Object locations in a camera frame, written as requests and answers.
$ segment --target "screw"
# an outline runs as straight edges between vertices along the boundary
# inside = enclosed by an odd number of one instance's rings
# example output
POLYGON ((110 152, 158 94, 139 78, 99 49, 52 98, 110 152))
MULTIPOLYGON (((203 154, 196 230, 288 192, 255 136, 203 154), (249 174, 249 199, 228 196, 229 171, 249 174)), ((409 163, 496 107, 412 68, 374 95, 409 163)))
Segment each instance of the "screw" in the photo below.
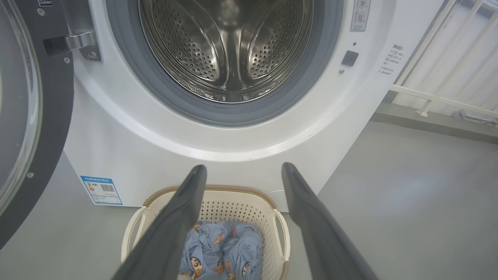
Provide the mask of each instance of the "screw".
POLYGON ((90 57, 92 59, 97 58, 97 53, 95 51, 92 51, 92 50, 87 50, 87 55, 88 55, 88 57, 90 57))

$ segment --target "white railing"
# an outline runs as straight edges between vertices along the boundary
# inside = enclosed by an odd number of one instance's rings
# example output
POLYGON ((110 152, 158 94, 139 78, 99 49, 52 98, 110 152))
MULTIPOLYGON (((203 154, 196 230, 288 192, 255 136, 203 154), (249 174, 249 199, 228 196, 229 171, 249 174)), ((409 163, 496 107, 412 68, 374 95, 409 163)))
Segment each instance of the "white railing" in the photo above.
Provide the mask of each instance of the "white railing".
POLYGON ((393 103, 451 115, 458 108, 498 118, 498 12, 449 0, 391 90, 393 103))

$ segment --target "stainless steel drum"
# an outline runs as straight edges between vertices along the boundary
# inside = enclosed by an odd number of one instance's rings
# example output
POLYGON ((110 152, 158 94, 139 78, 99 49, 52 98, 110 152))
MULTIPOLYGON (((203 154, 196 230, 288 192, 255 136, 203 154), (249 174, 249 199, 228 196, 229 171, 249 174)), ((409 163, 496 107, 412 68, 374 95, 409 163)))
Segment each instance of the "stainless steel drum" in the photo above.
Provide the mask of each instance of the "stainless steel drum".
POLYGON ((254 100, 299 62, 312 0, 142 0, 148 44, 191 93, 222 103, 254 100))

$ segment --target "white plastic basket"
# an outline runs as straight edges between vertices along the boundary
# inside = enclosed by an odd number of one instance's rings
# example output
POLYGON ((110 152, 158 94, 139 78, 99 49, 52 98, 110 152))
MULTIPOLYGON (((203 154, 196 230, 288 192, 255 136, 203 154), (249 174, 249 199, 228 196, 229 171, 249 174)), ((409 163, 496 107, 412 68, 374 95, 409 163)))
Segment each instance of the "white plastic basket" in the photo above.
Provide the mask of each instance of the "white plastic basket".
MULTIPOLYGON (((151 195, 131 217, 123 237, 121 262, 130 252, 130 245, 137 244, 152 224, 157 214, 173 197, 177 187, 162 189, 151 195), (136 231, 131 244, 132 234, 136 231)), ((262 192, 249 188, 207 185, 202 199, 199 220, 219 222, 238 220, 258 227, 263 237, 262 280, 285 280, 289 271, 290 236, 287 223, 275 203, 262 192), (276 219, 280 221, 283 231, 284 248, 276 219)))

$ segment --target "white washing machine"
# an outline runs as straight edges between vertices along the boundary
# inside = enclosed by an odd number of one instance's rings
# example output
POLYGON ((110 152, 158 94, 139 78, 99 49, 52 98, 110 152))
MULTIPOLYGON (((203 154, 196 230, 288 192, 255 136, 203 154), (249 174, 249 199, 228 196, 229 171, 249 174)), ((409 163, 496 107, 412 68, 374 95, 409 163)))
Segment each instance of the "white washing machine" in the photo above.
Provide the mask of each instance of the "white washing machine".
POLYGON ((208 184, 259 189, 286 211, 282 163, 320 191, 442 2, 1 0, 22 47, 3 43, 18 60, 0 68, 0 120, 14 117, 8 75, 31 100, 18 139, 2 135, 4 235, 64 141, 95 204, 141 206, 204 164, 208 184))

